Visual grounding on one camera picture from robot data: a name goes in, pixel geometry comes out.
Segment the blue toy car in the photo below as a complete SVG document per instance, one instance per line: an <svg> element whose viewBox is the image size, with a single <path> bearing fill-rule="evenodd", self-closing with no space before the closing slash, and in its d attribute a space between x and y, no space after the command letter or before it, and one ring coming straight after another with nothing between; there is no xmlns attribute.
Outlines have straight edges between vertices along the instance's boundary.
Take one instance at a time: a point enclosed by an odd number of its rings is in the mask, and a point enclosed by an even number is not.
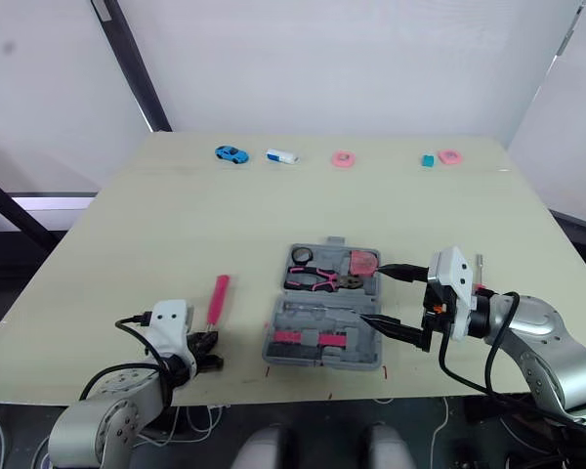
<svg viewBox="0 0 586 469"><path fill-rule="evenodd" d="M236 149L230 145L217 147L215 154L219 159L227 159L228 161L232 161L234 164L245 163L248 159L250 159L249 155L245 151L242 149Z"/></svg>

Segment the white wall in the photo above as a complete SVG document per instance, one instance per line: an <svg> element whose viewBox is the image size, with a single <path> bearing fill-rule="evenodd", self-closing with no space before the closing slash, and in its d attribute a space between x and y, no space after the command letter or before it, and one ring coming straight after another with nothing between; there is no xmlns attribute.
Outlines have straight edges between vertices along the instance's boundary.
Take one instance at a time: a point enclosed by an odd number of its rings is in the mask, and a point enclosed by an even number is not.
<svg viewBox="0 0 586 469"><path fill-rule="evenodd" d="M586 220L586 8L509 151L549 207Z"/></svg>
<svg viewBox="0 0 586 469"><path fill-rule="evenodd" d="M174 130L510 143L579 0L122 2Z"/></svg>
<svg viewBox="0 0 586 469"><path fill-rule="evenodd" d="M86 0L0 0L0 186L96 191L147 126Z"/></svg>

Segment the table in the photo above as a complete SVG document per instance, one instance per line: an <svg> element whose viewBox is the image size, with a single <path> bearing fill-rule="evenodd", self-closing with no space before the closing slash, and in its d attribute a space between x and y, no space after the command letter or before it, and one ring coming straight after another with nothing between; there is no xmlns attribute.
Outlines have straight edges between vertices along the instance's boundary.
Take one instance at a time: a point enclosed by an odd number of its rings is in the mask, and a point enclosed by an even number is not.
<svg viewBox="0 0 586 469"><path fill-rule="evenodd" d="M230 144L249 163L214 156ZM298 165L267 161L293 151ZM335 168L336 149L356 165ZM421 166L424 152L458 149L464 162ZM281 293L287 247L344 236L385 262L427 266L456 244L496 291L540 297L586 345L586 266L505 151L487 138L354 138L158 133L104 188L41 267L0 325L0 402L67 405L105 366L143 349L113 327L161 299L187 298L203 329L215 277L232 276L217 352L223 371L198 375L175 405L439 395L472 391L443 375L440 336L430 354L384 339L375 371L268 366L265 324ZM419 325L424 285L382 279L383 313ZM488 348L452 342L448 363L483 381ZM525 391L498 354L500 391Z"/></svg>

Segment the tool case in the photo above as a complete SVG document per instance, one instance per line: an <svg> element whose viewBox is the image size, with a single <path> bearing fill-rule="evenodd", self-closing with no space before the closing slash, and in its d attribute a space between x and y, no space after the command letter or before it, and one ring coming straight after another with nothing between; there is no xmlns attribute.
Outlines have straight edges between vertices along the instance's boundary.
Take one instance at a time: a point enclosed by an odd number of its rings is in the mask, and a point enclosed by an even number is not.
<svg viewBox="0 0 586 469"><path fill-rule="evenodd" d="M339 276L349 274L352 251L370 252L380 262L378 251L346 246L342 237L329 237L326 244L293 244L287 253L281 282L284 293L273 308L263 359L274 364L325 365L342 369L379 367L381 334L359 316L380 314L379 274L359 277L362 285L354 289L306 291L288 288L291 282L322 282L306 273L289 273L290 268L299 266L293 261L293 252L304 247L313 254L305 267L334 271Z"/></svg>

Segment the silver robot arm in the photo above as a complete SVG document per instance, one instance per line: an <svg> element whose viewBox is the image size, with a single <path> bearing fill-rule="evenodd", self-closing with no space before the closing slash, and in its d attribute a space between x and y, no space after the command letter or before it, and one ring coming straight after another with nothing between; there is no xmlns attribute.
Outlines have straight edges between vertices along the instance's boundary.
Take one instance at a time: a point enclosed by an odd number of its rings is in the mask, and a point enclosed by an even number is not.
<svg viewBox="0 0 586 469"><path fill-rule="evenodd" d="M491 345L512 298L489 299ZM544 301L522 296L500 348L519 366L536 404L586 425L586 348L573 339L560 314Z"/></svg>
<svg viewBox="0 0 586 469"><path fill-rule="evenodd" d="M427 283L422 328L381 315L361 317L384 335L426 352L434 331L457 341L470 335L492 345L513 303L512 297L488 290L485 296L473 295L473 272L455 246L436 253L429 268L390 264L378 272ZM520 297L500 348L520 367L538 407L586 425L586 348L568 334L554 308Z"/></svg>
<svg viewBox="0 0 586 469"><path fill-rule="evenodd" d="M192 307L185 300L158 302L149 317L146 340L168 363L167 369L175 367L175 376L182 376L172 387L182 386L197 373L195 356L188 347L191 319ZM204 338L206 334L195 335ZM150 356L143 363L154 368L155 361ZM55 467L128 467L139 432L169 404L160 373L139 365L105 375L94 394L59 417L48 444Z"/></svg>

